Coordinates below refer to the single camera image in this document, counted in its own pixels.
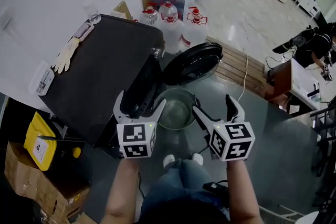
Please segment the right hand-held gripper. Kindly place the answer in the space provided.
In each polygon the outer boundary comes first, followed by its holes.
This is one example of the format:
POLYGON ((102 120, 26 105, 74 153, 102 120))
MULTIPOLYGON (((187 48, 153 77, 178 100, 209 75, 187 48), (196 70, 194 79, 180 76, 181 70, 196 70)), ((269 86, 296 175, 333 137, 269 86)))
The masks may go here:
POLYGON ((231 95, 226 95, 227 122, 211 119, 200 107, 193 106, 193 115, 203 131, 210 135, 209 146, 222 161, 246 159, 255 141, 252 126, 245 121, 245 111, 231 95))

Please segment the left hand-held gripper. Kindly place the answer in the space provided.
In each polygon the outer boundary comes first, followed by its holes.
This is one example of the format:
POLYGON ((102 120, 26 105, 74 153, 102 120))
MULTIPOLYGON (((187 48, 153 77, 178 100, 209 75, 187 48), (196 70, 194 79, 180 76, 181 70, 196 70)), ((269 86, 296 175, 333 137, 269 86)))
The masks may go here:
POLYGON ((121 111, 124 95, 122 90, 113 107, 113 115, 117 120, 117 135, 120 150, 124 158, 151 157, 156 141, 156 127, 166 105, 162 99, 149 117, 132 119, 121 111))

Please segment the white slotted laundry basket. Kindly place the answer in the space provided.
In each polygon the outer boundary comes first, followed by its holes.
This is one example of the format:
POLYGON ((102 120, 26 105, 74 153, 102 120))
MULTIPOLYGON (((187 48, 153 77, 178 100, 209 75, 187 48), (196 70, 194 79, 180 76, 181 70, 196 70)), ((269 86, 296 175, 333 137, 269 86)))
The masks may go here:
POLYGON ((193 106, 199 106, 200 102, 193 93, 182 88, 167 89, 155 99, 153 107, 159 106, 163 100, 166 104, 159 119, 160 126, 179 131, 195 121, 193 106))

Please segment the black washing machine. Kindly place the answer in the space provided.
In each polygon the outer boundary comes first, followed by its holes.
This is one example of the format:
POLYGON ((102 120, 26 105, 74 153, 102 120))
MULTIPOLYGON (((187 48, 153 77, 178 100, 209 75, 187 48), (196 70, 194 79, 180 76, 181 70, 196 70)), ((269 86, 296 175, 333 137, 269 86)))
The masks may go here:
POLYGON ((116 99, 123 94, 123 111, 130 116, 149 112, 159 91, 163 51, 159 29, 102 15, 42 101, 70 131, 117 159, 116 99))

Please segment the person's left forearm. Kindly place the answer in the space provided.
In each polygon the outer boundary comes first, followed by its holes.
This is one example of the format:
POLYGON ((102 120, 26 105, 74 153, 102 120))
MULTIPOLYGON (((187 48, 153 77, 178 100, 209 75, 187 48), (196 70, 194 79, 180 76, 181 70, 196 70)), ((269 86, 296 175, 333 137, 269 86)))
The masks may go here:
POLYGON ((138 188, 139 161, 122 159, 118 165, 100 224, 133 224, 138 188))

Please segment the person's right forearm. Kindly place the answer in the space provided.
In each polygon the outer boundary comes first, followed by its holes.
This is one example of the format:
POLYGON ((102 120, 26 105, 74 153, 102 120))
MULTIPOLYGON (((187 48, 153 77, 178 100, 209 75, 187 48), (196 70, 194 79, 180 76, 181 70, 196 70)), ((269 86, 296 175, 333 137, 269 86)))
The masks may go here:
POLYGON ((264 224, 245 162, 227 162, 229 213, 233 224, 264 224))

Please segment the black washing machine door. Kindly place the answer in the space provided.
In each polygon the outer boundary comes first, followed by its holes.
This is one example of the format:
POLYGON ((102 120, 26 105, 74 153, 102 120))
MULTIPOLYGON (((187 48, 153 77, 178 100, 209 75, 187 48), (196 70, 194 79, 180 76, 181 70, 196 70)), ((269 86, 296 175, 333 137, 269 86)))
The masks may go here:
POLYGON ((216 42, 205 42, 176 56, 162 71, 168 86, 181 86, 215 72, 223 57, 223 48, 216 42))

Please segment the person's right white shoe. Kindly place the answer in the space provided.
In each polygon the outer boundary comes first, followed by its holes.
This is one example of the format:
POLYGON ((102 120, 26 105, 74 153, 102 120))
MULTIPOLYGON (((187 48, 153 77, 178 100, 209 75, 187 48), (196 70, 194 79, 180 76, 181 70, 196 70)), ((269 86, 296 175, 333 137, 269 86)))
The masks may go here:
POLYGON ((195 161, 196 163, 198 163, 201 166, 204 163, 203 156, 201 154, 199 154, 199 153, 192 154, 191 160, 195 161))

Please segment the person's white shoe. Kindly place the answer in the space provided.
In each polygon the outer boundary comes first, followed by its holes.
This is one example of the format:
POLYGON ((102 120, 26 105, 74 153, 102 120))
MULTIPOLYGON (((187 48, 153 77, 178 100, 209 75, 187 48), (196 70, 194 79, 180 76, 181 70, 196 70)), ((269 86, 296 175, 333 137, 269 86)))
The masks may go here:
POLYGON ((203 156, 201 154, 199 154, 199 153, 192 154, 191 160, 195 161, 196 163, 198 163, 201 166, 204 163, 203 156))
POLYGON ((169 154, 164 157, 163 159, 163 167, 167 168, 169 165, 173 164, 175 162, 175 156, 172 154, 169 154))

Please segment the wooden floor platform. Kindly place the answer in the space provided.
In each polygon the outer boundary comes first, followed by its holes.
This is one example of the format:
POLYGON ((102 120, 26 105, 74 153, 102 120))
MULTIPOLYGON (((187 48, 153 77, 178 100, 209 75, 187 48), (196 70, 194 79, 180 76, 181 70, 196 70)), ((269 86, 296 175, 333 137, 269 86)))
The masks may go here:
POLYGON ((244 86, 260 97, 265 96, 266 79, 263 78, 265 71, 263 63, 215 38, 208 36, 206 40, 222 46, 223 57, 216 69, 218 77, 244 86))

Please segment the person's left white shoe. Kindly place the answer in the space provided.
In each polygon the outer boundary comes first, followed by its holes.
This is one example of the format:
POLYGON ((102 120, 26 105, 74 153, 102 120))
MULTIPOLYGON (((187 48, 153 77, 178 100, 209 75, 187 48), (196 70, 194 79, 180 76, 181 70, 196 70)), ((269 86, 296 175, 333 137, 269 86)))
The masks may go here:
POLYGON ((175 162, 175 156, 172 154, 169 154, 164 157, 163 159, 163 167, 167 168, 169 165, 173 164, 175 162))

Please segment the black belt device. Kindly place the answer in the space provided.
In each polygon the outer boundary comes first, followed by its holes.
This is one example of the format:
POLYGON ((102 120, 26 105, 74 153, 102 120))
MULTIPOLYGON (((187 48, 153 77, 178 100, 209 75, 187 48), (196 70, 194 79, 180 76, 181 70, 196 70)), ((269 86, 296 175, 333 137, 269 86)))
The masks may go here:
POLYGON ((203 189, 212 193, 218 197, 224 207, 229 207, 229 191, 228 187, 223 186, 221 183, 227 182, 226 180, 221 180, 219 182, 210 182, 203 185, 203 189))

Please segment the person's blue jeans legs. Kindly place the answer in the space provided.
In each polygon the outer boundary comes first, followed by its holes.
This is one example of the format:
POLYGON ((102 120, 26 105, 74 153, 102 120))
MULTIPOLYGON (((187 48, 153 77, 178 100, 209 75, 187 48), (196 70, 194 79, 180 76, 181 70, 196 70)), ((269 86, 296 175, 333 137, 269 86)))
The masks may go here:
POLYGON ((191 159, 178 159, 143 200, 138 224, 229 224, 221 198, 204 190, 211 177, 191 159))

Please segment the clear water jug red cap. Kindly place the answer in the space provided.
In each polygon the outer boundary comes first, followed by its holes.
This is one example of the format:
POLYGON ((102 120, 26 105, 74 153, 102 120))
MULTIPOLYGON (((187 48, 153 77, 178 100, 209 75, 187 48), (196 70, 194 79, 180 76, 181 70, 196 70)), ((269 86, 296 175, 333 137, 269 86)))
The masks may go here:
POLYGON ((180 37, 179 48, 181 52, 206 41, 208 32, 208 17, 200 14, 196 6, 188 8, 188 13, 183 17, 184 27, 180 37))
POLYGON ((182 35, 184 23, 180 19, 179 13, 170 13, 164 16, 160 14, 159 29, 163 33, 165 51, 170 54, 178 53, 179 42, 182 35))
POLYGON ((159 14, 163 18, 167 18, 169 16, 176 16, 178 14, 178 10, 176 6, 173 4, 173 1, 164 1, 162 2, 159 8, 159 14))
POLYGON ((145 10, 142 11, 139 22, 145 25, 158 28, 159 26, 159 13, 155 9, 157 3, 148 3, 148 6, 145 10))

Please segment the brown counter with white top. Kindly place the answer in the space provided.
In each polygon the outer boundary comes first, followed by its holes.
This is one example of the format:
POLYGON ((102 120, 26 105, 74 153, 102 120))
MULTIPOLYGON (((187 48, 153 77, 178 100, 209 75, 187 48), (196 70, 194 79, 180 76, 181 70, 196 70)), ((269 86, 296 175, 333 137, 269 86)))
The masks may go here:
POLYGON ((320 110, 319 81, 291 59, 267 83, 265 99, 295 117, 320 110))

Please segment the cream rubber glove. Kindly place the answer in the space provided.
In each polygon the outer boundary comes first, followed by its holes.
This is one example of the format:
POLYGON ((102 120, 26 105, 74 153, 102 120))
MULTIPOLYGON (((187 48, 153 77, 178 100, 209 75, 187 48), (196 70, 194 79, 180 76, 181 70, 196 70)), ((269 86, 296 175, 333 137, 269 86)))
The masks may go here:
POLYGON ((63 71, 67 71, 70 67, 71 57, 73 56, 75 50, 79 45, 79 39, 72 37, 66 45, 63 47, 61 52, 58 54, 54 65, 54 71, 61 74, 63 71))

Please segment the pink and white box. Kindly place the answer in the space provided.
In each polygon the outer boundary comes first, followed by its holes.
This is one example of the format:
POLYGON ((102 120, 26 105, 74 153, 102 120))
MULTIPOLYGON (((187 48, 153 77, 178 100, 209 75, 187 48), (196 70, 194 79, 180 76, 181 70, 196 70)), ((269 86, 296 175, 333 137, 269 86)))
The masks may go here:
POLYGON ((75 32, 73 35, 80 42, 82 42, 94 29, 94 24, 85 22, 81 25, 81 27, 75 32))

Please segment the small wooden board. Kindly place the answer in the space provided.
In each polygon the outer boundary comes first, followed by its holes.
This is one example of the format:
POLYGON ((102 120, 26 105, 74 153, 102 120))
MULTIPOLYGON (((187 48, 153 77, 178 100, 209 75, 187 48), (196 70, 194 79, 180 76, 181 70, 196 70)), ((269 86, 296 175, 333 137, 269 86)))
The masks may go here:
POLYGON ((128 9, 125 1, 121 1, 111 12, 111 16, 123 18, 127 20, 133 20, 133 17, 128 9))

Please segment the yellow plastic box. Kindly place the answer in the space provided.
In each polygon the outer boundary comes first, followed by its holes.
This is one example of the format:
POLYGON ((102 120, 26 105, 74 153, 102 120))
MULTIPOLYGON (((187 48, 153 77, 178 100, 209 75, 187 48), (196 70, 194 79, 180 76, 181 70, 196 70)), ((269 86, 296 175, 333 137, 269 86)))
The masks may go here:
POLYGON ((35 112, 29 124, 24 148, 42 171, 47 171, 81 155, 85 141, 59 119, 35 112))

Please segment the clear glass cup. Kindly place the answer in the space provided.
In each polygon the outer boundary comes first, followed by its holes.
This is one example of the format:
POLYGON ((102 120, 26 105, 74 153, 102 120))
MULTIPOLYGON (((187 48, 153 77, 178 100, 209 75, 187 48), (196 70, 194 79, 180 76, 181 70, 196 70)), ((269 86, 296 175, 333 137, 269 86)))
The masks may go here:
POLYGON ((101 21, 101 15, 98 11, 96 4, 92 1, 86 1, 83 4, 83 10, 85 11, 90 23, 97 24, 101 21))

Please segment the black metal rack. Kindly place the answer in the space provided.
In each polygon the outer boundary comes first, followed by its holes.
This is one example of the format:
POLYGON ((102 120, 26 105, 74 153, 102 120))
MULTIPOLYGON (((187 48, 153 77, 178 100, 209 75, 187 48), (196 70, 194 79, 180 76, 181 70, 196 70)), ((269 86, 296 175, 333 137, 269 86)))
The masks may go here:
POLYGON ((317 153, 311 170, 321 178, 312 204, 320 210, 336 202, 336 105, 310 115, 312 129, 317 133, 317 153))

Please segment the brown cardboard box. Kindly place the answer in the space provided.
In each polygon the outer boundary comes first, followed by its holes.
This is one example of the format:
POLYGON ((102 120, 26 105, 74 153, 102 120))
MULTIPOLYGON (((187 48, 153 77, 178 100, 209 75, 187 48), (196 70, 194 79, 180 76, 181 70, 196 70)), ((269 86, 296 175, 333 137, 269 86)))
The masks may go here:
POLYGON ((68 166, 41 171, 22 144, 8 142, 4 174, 16 194, 40 206, 43 224, 69 224, 91 185, 68 166))

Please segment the white cabinet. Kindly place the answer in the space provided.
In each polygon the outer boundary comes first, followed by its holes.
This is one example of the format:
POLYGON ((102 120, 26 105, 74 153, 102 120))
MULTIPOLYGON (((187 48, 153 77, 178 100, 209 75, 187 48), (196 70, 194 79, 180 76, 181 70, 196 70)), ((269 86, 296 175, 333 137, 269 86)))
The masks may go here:
POLYGON ((297 0, 297 6, 303 8, 311 19, 314 19, 320 13, 316 0, 297 0))

